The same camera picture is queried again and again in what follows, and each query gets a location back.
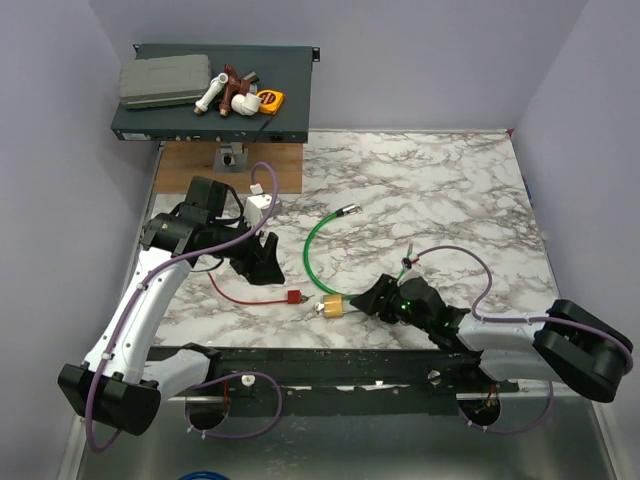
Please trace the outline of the red cable lock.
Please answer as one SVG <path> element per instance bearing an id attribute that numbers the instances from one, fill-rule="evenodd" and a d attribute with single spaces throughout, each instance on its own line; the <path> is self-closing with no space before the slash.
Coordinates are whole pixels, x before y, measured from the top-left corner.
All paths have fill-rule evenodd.
<path id="1" fill-rule="evenodd" d="M 239 298 L 234 295 L 229 295 L 226 293 L 218 284 L 215 277 L 209 273 L 208 278 L 211 282 L 211 285 L 214 291 L 219 294 L 223 299 L 243 306 L 271 306 L 271 305 L 301 305 L 301 295 L 303 294 L 300 290 L 287 290 L 283 295 L 280 295 L 277 298 Z"/>

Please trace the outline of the brass padlock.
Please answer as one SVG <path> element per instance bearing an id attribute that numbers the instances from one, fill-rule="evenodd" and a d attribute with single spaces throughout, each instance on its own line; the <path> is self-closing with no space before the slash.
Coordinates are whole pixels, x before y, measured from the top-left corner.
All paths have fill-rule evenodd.
<path id="1" fill-rule="evenodd" d="M 324 311 L 320 315 L 327 319 L 342 318 L 346 314 L 357 312 L 348 298 L 341 294 L 324 295 L 320 302 L 324 304 Z"/>

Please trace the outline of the white elbow fitting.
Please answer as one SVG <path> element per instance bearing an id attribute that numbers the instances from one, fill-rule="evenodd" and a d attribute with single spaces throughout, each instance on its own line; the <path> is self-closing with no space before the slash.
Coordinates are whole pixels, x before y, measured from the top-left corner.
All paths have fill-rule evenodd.
<path id="1" fill-rule="evenodd" d="M 252 93 L 235 94 L 231 100 L 231 108 L 240 115 L 253 116 L 259 112 L 261 102 L 261 98 Z"/>

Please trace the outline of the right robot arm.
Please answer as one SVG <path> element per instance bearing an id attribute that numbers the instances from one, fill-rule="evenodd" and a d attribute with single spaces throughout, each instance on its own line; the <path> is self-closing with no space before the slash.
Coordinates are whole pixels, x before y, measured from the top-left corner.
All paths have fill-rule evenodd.
<path id="1" fill-rule="evenodd" d="M 494 381 L 561 382 L 592 401 L 615 399 L 629 370 L 628 338 L 572 301 L 559 299 L 543 314 L 480 317 L 448 305 L 422 277 L 399 281 L 383 274 L 351 299 L 369 317 L 416 327 L 447 352 L 476 352 L 460 379 L 480 392 Z"/>

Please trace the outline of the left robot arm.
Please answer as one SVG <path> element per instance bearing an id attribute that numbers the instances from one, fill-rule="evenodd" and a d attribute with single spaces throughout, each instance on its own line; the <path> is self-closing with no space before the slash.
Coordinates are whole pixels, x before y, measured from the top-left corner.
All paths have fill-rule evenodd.
<path id="1" fill-rule="evenodd" d="M 230 381 L 222 375 L 218 350 L 188 343 L 169 358 L 151 362 L 148 354 L 177 290 L 203 256 L 229 260 L 252 285 L 277 285 L 284 275 L 275 234 L 262 228 L 280 203 L 279 189 L 250 186 L 234 218 L 224 217 L 233 187 L 202 176 L 191 180 L 185 198 L 143 228 L 131 280 L 108 326 L 79 365 L 66 364 L 58 385 L 85 421 L 90 448 L 95 424 L 116 435 L 145 433 L 162 402 L 185 390 L 214 393 Z"/>

